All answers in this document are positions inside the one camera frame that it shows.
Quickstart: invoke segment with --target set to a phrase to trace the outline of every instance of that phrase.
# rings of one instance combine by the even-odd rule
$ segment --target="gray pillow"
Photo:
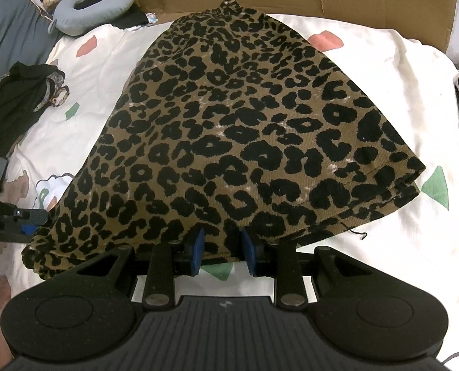
[[[58,28],[70,36],[80,36],[99,25],[110,23],[123,15],[135,0],[102,0],[81,10],[75,9],[84,0],[61,0],[53,15],[48,31]]]
[[[59,31],[48,34],[51,19],[30,0],[0,0],[0,77],[17,61],[44,64]]]

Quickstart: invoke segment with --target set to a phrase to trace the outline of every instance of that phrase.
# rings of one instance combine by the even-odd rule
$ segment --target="leopard print skirt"
[[[204,263],[236,261],[242,227],[313,243],[401,208],[424,169],[331,60],[227,0],[147,50],[23,261],[46,278],[201,228]]]

